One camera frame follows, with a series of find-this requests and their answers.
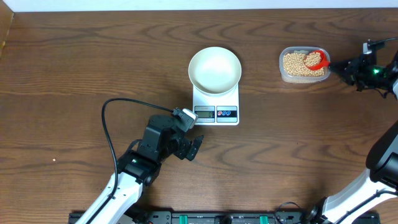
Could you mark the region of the red measuring scoop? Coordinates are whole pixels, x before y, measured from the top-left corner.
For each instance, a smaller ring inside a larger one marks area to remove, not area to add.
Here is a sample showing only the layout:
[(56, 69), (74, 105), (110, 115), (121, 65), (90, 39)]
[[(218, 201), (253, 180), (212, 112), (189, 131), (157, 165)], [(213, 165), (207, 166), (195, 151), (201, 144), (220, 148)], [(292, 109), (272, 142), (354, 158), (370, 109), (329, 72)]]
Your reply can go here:
[(323, 50), (315, 50), (309, 53), (303, 60), (304, 65), (310, 70), (319, 70), (330, 64), (326, 53)]

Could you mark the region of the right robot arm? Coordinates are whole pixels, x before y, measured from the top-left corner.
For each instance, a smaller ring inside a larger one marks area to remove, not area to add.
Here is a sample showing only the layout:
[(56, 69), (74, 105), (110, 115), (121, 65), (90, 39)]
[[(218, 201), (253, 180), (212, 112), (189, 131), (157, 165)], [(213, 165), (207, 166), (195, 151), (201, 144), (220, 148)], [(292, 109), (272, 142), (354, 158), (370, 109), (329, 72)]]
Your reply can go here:
[[(362, 90), (384, 90), (397, 96), (397, 56), (385, 67), (376, 65), (376, 51), (329, 65), (349, 85)], [(397, 123), (373, 145), (366, 168), (335, 195), (320, 200), (302, 223), (353, 223), (376, 205), (397, 197)]]

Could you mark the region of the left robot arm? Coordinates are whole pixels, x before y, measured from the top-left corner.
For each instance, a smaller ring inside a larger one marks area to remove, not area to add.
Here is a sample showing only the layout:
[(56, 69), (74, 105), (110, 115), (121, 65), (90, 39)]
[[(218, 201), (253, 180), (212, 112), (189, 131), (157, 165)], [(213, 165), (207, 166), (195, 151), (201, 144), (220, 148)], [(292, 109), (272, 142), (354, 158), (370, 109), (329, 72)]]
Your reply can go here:
[(197, 119), (188, 109), (174, 111), (171, 116), (151, 116), (142, 139), (133, 141), (117, 160), (116, 173), (77, 222), (117, 223), (139, 200), (144, 188), (152, 185), (166, 158), (175, 155), (181, 160), (194, 160), (204, 136), (189, 140), (185, 134)]

